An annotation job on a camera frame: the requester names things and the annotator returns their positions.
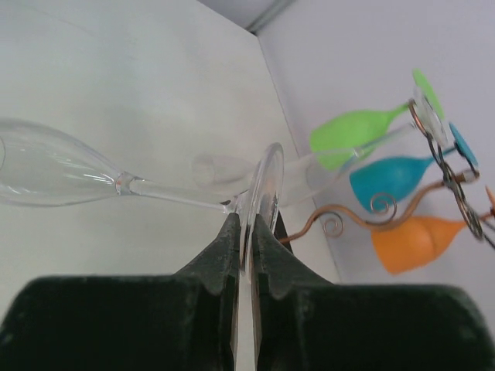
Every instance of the glass base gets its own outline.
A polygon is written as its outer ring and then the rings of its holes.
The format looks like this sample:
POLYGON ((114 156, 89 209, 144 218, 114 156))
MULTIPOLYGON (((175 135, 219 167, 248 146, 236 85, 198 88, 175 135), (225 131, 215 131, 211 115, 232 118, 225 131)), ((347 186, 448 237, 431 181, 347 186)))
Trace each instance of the glass base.
POLYGON ((196 156, 191 162, 194 182, 201 189, 211 192, 215 192, 218 185, 225 186, 239 181, 247 183, 247 189, 254 168, 253 164, 241 158, 207 153, 196 156))
POLYGON ((449 145, 449 141, 447 139, 446 130, 443 127, 442 120, 419 87, 416 87, 414 90, 414 99, 419 120, 421 120, 425 130, 442 148, 447 147, 449 145))
POLYGON ((284 155, 282 146, 274 143, 265 150, 254 170, 251 187, 247 191, 241 215, 241 272, 251 282, 252 230, 256 215, 260 214, 271 231, 278 216, 278 200, 282 191, 284 155))

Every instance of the gray wall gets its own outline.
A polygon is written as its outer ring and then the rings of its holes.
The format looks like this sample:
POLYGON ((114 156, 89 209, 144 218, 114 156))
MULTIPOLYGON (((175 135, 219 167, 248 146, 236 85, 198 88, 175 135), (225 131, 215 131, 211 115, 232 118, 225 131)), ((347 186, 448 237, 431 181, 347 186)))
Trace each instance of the gray wall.
POLYGON ((295 0, 199 0, 250 32, 257 32, 295 0))
MULTIPOLYGON (((495 2, 301 1, 259 36, 300 155, 309 151, 310 131, 331 117, 405 102, 413 87, 411 69, 421 68, 437 90, 447 118, 478 157, 482 178, 465 188, 472 205, 487 211, 483 187, 495 189, 495 2)), ((426 156, 428 149, 417 134, 378 152, 376 156, 426 156)), ((455 156, 449 161, 457 170, 464 168, 455 156)), ((439 177, 439 169, 432 166, 422 184, 439 177)), ((333 189, 316 201, 356 207, 348 187, 333 189)), ((417 214, 460 219, 452 195, 445 190, 424 200, 417 214)), ((344 237, 329 240, 344 282, 459 285, 478 302, 495 329, 495 251, 477 243, 468 230, 434 263, 393 277, 378 262, 369 233, 348 221, 347 227, 344 237)))

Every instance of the curled wire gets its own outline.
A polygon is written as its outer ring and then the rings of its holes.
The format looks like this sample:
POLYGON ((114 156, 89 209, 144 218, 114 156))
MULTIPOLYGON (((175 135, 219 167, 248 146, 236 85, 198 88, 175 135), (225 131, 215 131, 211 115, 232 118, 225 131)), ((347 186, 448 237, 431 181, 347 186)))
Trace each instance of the curled wire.
POLYGON ((397 201, 390 193, 379 192, 371 197, 370 208, 371 211, 377 215, 386 215, 390 209, 393 208, 391 216, 383 222, 387 223, 395 217, 395 214, 397 214, 397 201))
MULTIPOLYGON (((472 182, 473 180, 478 179, 479 177, 480 174, 478 173, 478 171, 472 172, 471 169, 467 169, 464 172, 455 174, 453 179, 456 182, 461 183, 461 182, 472 182)), ((418 208, 419 203, 428 193, 445 187, 446 187, 445 182, 443 180, 439 180, 437 182, 433 182, 421 188, 419 191, 416 192, 416 194, 414 195, 414 197, 411 199, 408 206, 406 207, 405 211, 398 218, 394 218, 395 213, 397 211, 397 203, 395 202, 393 197, 391 197, 394 201, 393 202, 394 212, 385 221, 381 221, 381 222, 364 220, 360 218, 354 211, 343 205, 330 204, 330 205, 321 206, 318 209, 316 209, 313 214, 311 214, 305 226, 299 232, 294 233, 286 238, 280 239, 280 242, 288 243, 292 240, 297 240, 298 238, 304 236, 309 231, 309 228, 311 228, 311 225, 313 225, 314 222, 318 220, 318 218, 328 213, 331 213, 333 215, 339 215, 338 213, 345 214, 352 221, 354 221, 355 224, 357 224, 358 226, 362 226, 363 228, 370 231, 383 232, 386 230, 393 230, 394 228, 397 228, 412 216, 414 211, 418 208)), ((342 232, 344 231, 344 229, 345 229, 345 225, 344 222, 342 221, 342 232)))
POLYGON ((327 214, 331 214, 332 216, 328 218, 323 224, 323 231, 325 232, 325 236, 331 238, 340 237, 346 228, 342 216, 340 216, 339 213, 335 213, 333 211, 329 211, 327 214), (333 223, 333 228, 331 230, 329 230, 330 223, 333 223))
MULTIPOLYGON (((477 240, 487 240, 490 244, 493 244, 493 242, 483 232, 483 228, 481 226, 482 218, 480 217, 480 215, 478 215, 476 210, 467 202, 466 195, 464 194, 464 190, 460 182, 456 181, 454 171, 444 159, 442 148, 438 144, 435 147, 435 143, 432 135, 428 133, 425 130, 424 126, 422 125, 421 120, 419 119, 416 113, 414 101, 409 102, 409 111, 411 112, 411 115, 416 123, 416 126, 420 128, 420 132, 425 136, 426 140, 428 141, 430 152, 432 153, 432 156, 435 159, 437 166, 440 168, 440 170, 442 170, 443 182, 445 183, 445 187, 453 193, 457 203, 457 207, 459 208, 459 211, 464 221, 466 222, 467 227, 471 231, 471 234, 477 240)), ((462 151, 460 151, 458 145, 456 145, 456 149, 457 152, 460 153, 461 156, 467 161, 471 171, 476 172, 474 164, 469 160, 469 158, 467 158, 462 153, 462 151)))

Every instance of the white backdrop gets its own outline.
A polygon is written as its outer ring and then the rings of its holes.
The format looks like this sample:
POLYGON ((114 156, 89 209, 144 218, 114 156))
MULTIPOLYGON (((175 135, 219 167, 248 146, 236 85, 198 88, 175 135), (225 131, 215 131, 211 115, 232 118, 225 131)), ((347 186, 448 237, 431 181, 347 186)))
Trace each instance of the white backdrop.
MULTIPOLYGON (((495 2, 296 2, 261 32, 260 40, 300 155, 309 151, 311 130, 331 117, 361 108, 387 110, 405 102, 413 87, 411 69, 421 68, 447 118, 478 157, 482 178, 467 186, 466 194, 476 209, 487 210, 483 187, 495 189, 495 2)), ((395 154, 428 154, 420 135, 409 138, 394 146, 395 154)), ((463 168, 454 157, 449 161, 463 168)), ((422 184, 439 177, 432 166, 422 184)), ((347 202, 345 193, 341 195, 339 200, 322 195, 317 203, 347 202)), ((429 196, 417 214, 460 218, 447 191, 429 196)), ((347 237, 329 240, 344 282, 458 285, 495 329, 495 251, 487 244, 477 243, 464 230, 434 263, 392 277, 378 262, 369 234, 347 225, 347 237)))
MULTIPOLYGON (((65 131, 136 175, 193 188, 189 165, 199 153, 256 163, 274 141, 296 158, 258 40, 195 0, 1 0, 0 35, 0 115, 65 131)), ((290 208, 283 215, 288 228, 304 222, 290 208)), ((127 197, 1 205, 0 220, 1 321, 36 277, 174 273, 225 215, 127 197)), ((317 232, 320 254, 298 256, 325 276, 318 268, 328 272, 331 259, 317 232)), ((244 279, 240 292, 237 369, 253 370, 244 279)))

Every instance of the green wine glass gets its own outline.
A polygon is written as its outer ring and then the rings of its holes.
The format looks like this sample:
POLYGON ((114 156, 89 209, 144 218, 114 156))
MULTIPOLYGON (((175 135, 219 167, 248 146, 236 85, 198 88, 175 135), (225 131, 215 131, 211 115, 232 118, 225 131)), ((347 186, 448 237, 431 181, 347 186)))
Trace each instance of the green wine glass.
MULTIPOLYGON (((420 70, 412 72, 415 80, 415 109, 424 129, 442 146, 446 146, 446 134, 443 129, 444 118, 442 106, 433 91, 431 84, 420 70)), ((360 110, 342 114, 327 121, 315 129, 309 138, 309 144, 313 152, 323 152, 332 149, 352 148, 375 141, 387 134, 392 122, 399 115, 408 110, 409 104, 402 104, 390 111, 360 110)), ((402 134, 411 129, 417 129, 415 121, 411 121, 400 127, 402 134)), ((359 161, 370 155, 372 149, 359 157, 359 161)), ((332 171, 340 168, 351 156, 342 154, 339 156, 319 157, 323 167, 332 171)))

